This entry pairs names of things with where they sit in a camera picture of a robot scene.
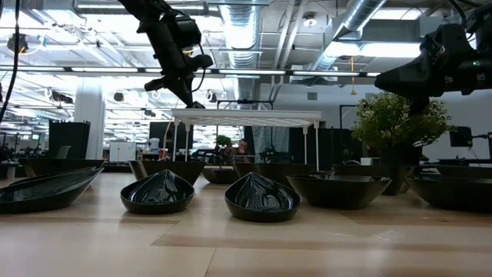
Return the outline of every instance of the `black pointed bowl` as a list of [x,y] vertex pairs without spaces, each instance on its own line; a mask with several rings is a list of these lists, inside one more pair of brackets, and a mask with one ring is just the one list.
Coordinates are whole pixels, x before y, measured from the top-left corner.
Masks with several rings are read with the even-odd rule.
[[285,178],[286,175],[309,174],[316,171],[316,165],[295,164],[266,164],[266,163],[234,163],[234,170],[239,177],[246,176],[250,172],[262,175],[282,185],[291,188],[291,184]]
[[227,189],[225,203],[238,219],[283,222],[298,212],[301,197],[287,186],[252,172]]
[[232,184],[239,180],[234,169],[203,169],[201,174],[212,184]]
[[185,210],[193,195],[190,183],[172,171],[164,170],[124,187],[120,198],[131,213],[162,215]]
[[131,170],[137,180],[142,176],[150,176],[165,169],[182,177],[191,185],[197,181],[205,167],[204,162],[167,162],[167,161],[138,161],[140,166],[131,165]]
[[92,169],[24,179],[0,189],[0,213],[41,212],[72,204],[102,172]]
[[408,179],[410,187],[430,205],[465,212],[492,212],[492,179]]
[[389,185],[368,176],[288,175],[287,179],[307,202],[334,209],[361,209]]
[[104,160],[86,160],[86,159],[21,159],[20,163],[24,167],[25,174],[28,177],[40,175],[58,174],[69,172],[74,169],[84,169],[102,167]]

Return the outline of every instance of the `black cable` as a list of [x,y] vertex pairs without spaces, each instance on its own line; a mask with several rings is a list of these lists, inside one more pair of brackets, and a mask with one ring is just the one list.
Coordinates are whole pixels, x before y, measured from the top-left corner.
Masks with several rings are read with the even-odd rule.
[[401,20],[401,19],[403,19],[403,17],[405,17],[405,15],[407,15],[407,13],[409,13],[409,12],[410,12],[411,10],[413,10],[414,8],[415,8],[415,9],[417,9],[419,12],[421,12],[421,14],[422,14],[422,15],[424,15],[424,12],[422,12],[422,10],[421,10],[420,8],[418,8],[418,7],[411,7],[411,8],[409,8],[409,9],[408,9],[408,10],[407,10],[407,11],[406,11],[406,12],[405,12],[405,13],[404,13],[401,17],[400,17],[400,20]]
[[[201,43],[198,44],[198,46],[200,46],[200,51],[201,51],[201,54],[204,55],[205,53],[203,52],[203,47],[201,47]],[[205,79],[205,68],[203,68],[203,72],[201,73],[201,80],[200,80],[200,84],[198,84],[198,87],[195,88],[194,90],[192,90],[191,92],[196,92],[197,90],[200,89],[201,87],[201,84],[203,84],[203,80]]]
[[0,123],[2,123],[3,116],[7,110],[8,100],[10,95],[12,95],[12,90],[14,90],[15,78],[17,77],[18,69],[18,51],[19,51],[19,37],[20,31],[18,27],[18,16],[21,11],[21,0],[15,0],[15,44],[14,44],[14,68],[12,69],[12,76],[10,78],[10,85],[8,85],[7,95],[5,96],[5,101],[3,102],[2,111],[0,112]]
[[470,5],[472,7],[475,7],[475,8],[479,8],[482,6],[482,4],[480,3],[475,3],[475,2],[472,2],[470,0],[457,0],[458,2],[461,2],[461,3],[464,3],[464,4],[467,4],[467,5]]
[[460,14],[461,25],[463,27],[466,27],[467,26],[467,16],[464,14],[463,9],[458,5],[458,3],[456,3],[456,1],[454,1],[454,0],[447,0],[447,1],[453,6],[453,8],[458,12],[458,14]]

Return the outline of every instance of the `ventilation duct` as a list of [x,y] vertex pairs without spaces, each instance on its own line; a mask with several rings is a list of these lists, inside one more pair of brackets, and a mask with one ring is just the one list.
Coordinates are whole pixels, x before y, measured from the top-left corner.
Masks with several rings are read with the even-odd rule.
[[[247,5],[221,5],[224,20],[225,43],[228,48],[248,50],[258,44],[260,8]],[[229,52],[232,68],[257,68],[258,54],[251,52]],[[259,81],[256,78],[238,78],[238,99],[258,100]]]
[[[386,0],[351,0],[347,11],[340,17],[334,18],[328,26],[327,32],[331,33],[331,39],[352,32],[361,32],[385,2]],[[310,70],[326,71],[335,63],[338,55],[331,53],[330,45],[315,59]]]

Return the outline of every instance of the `potted plant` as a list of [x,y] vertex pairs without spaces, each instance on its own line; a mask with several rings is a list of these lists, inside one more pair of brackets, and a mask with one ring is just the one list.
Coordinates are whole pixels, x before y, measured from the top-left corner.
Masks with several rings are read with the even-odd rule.
[[410,114],[411,100],[390,92],[362,99],[352,135],[379,150],[382,165],[418,165],[422,147],[452,129],[444,103],[430,100],[421,112]]
[[215,142],[220,149],[218,150],[218,157],[221,160],[219,164],[221,165],[222,163],[226,164],[229,163],[230,159],[232,159],[232,141],[231,138],[229,138],[226,135],[219,135],[217,137],[217,140]]

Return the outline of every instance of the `person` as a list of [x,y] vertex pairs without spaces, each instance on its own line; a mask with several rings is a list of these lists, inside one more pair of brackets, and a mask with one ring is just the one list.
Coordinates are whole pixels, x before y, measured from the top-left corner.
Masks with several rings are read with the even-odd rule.
[[[248,149],[248,142],[246,142],[244,139],[239,141],[239,146],[238,150],[236,152],[236,156],[241,156],[241,155],[250,155],[249,149]],[[250,157],[235,157],[234,162],[251,162]]]

